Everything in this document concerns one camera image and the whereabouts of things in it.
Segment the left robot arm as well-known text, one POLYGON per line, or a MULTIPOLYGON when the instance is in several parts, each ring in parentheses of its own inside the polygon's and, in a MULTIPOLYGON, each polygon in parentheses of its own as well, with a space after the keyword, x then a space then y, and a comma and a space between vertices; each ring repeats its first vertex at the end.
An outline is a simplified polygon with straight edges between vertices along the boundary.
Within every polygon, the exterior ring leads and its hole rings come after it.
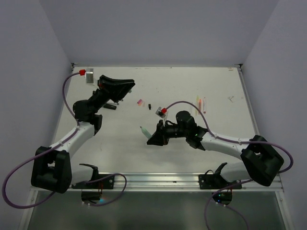
POLYGON ((95 87, 92 96, 73 104, 72 115, 76 127, 50 147, 39 147, 35 153, 31 185, 55 193, 65 193, 71 185, 84 183, 95 188, 100 182, 96 166, 81 163, 77 168, 71 165, 72 156, 90 138, 94 137, 102 126, 102 115, 98 111, 110 100, 121 101, 135 86, 132 79, 118 80, 104 75, 96 79, 93 73, 82 69, 87 85, 95 87))

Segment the yellow highlighter pen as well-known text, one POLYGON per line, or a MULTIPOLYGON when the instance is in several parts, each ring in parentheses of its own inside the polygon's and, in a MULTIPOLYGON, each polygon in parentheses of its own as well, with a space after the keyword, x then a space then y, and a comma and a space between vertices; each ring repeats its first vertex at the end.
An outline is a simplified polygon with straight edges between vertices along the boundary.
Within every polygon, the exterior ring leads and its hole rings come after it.
POLYGON ((196 109, 195 109, 195 115, 199 115, 199 110, 198 110, 198 101, 199 101, 199 96, 197 95, 196 96, 196 102, 195 102, 195 106, 197 107, 196 109))

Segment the purple white marker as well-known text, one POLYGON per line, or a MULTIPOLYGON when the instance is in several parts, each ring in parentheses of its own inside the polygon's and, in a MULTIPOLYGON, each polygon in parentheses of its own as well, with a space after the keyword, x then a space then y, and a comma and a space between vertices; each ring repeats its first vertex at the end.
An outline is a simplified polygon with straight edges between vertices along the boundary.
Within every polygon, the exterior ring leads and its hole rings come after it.
POLYGON ((206 114, 206 97, 203 98, 203 113, 206 114))

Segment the green black highlighter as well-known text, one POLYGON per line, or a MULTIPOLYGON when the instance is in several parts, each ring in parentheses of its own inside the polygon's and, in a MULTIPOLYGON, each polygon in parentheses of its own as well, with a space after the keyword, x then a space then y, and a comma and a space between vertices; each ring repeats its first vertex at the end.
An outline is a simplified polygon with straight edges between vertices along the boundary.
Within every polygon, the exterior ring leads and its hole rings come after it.
POLYGON ((107 103, 107 104, 103 105, 103 108, 110 109, 110 110, 116 110, 117 106, 107 103))

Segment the orange highlighter pen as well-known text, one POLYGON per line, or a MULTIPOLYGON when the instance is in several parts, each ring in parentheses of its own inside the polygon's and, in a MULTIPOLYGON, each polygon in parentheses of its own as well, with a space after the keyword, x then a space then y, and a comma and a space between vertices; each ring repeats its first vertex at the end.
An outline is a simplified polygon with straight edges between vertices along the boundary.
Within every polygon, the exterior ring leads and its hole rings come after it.
POLYGON ((198 110, 199 110, 199 114, 201 114, 201 99, 199 99, 199 101, 198 101, 198 110))

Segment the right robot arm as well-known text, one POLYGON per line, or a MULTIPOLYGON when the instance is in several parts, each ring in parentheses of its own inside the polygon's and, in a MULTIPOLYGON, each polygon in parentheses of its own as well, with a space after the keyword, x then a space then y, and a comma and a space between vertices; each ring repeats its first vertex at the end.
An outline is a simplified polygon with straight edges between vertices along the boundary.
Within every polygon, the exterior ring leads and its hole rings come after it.
POLYGON ((147 145, 164 146, 171 138, 184 138, 194 149, 215 151, 239 160, 222 163, 213 174, 201 174, 199 179, 210 189, 225 188, 243 180, 270 186, 284 163, 281 155, 262 136, 240 140, 212 135, 208 129, 198 126, 187 111, 178 112, 175 123, 159 120, 147 145))

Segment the pale green highlighter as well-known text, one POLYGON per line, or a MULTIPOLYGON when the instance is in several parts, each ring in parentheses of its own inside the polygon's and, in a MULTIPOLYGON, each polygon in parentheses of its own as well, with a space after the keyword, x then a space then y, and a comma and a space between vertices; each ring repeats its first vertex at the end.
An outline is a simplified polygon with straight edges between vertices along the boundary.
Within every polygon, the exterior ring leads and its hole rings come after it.
POLYGON ((140 126, 140 129, 141 129, 141 132, 143 133, 143 135, 144 135, 147 139, 150 139, 150 138, 152 137, 152 135, 149 133, 149 131, 148 131, 146 128, 140 126))

